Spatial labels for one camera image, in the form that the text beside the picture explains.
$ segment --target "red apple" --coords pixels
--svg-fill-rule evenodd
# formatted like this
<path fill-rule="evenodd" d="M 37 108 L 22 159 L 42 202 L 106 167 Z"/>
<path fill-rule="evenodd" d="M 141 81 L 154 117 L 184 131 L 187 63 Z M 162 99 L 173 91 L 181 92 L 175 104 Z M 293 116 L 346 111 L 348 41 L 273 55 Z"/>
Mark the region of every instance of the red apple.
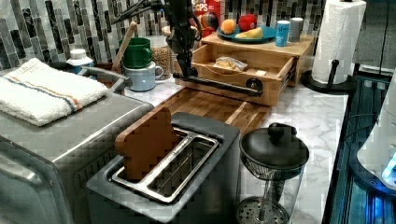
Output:
<path fill-rule="evenodd" d="M 239 18 L 238 25 L 241 32 L 249 31 L 257 27 L 257 19 L 253 14 L 247 14 Z"/>

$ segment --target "white mug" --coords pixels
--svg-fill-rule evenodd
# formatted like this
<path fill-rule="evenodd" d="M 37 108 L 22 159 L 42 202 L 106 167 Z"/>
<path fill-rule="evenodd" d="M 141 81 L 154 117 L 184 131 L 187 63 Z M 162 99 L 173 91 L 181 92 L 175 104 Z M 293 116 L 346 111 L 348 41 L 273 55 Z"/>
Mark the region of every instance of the white mug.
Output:
<path fill-rule="evenodd" d="M 138 69 L 123 66 L 123 72 L 132 81 L 132 86 L 129 88 L 131 91 L 149 91 L 155 87 L 155 80 L 163 76 L 163 69 L 155 62 Z"/>

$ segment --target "paper towel roll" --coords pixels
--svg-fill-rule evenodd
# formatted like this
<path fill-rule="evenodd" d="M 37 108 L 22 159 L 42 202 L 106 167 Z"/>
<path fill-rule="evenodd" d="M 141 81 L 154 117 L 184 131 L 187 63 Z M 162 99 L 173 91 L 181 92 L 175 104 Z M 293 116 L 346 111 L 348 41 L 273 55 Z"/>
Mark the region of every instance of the paper towel roll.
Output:
<path fill-rule="evenodd" d="M 326 2 L 312 69 L 315 81 L 328 83 L 332 61 L 335 59 L 339 65 L 333 84 L 347 80 L 365 9 L 364 1 Z"/>

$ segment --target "wall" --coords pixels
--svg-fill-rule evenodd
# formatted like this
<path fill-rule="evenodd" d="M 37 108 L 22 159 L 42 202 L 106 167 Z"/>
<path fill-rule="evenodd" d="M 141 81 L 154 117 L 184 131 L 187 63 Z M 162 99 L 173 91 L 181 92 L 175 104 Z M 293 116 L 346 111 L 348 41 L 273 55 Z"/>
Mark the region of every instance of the wall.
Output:
<path fill-rule="evenodd" d="M 385 39 L 384 54 L 382 48 L 387 21 L 389 1 L 389 24 Z M 354 62 L 374 67 L 396 68 L 396 0 L 366 0 L 367 7 L 361 32 L 354 55 Z"/>
<path fill-rule="evenodd" d="M 37 57 L 64 62 L 70 49 L 84 48 L 98 63 L 111 62 L 128 21 L 110 24 L 115 15 L 137 0 L 0 0 L 0 70 Z M 305 17 L 304 32 L 315 34 L 320 20 L 319 0 L 227 0 L 225 18 L 252 12 L 261 23 L 290 16 Z M 160 35 L 163 14 L 144 12 L 134 18 L 138 35 Z"/>

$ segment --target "kitchen counter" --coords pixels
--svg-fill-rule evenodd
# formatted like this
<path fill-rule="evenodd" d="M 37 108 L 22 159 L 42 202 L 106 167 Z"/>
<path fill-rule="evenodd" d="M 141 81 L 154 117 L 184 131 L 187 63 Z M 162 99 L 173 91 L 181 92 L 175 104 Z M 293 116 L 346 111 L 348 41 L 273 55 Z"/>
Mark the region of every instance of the kitchen counter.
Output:
<path fill-rule="evenodd" d="M 169 78 L 157 82 L 151 91 L 126 89 L 125 95 L 156 106 L 181 89 Z M 286 88 L 261 125 L 263 128 L 272 122 L 292 125 L 309 148 L 310 157 L 292 216 L 293 224 L 316 224 L 322 220 L 346 106 L 346 95 L 318 93 L 298 84 Z M 248 177 L 242 175 L 241 198 L 252 196 L 244 186 L 253 186 L 255 192 L 261 192 L 262 186 L 252 184 L 255 180 Z"/>

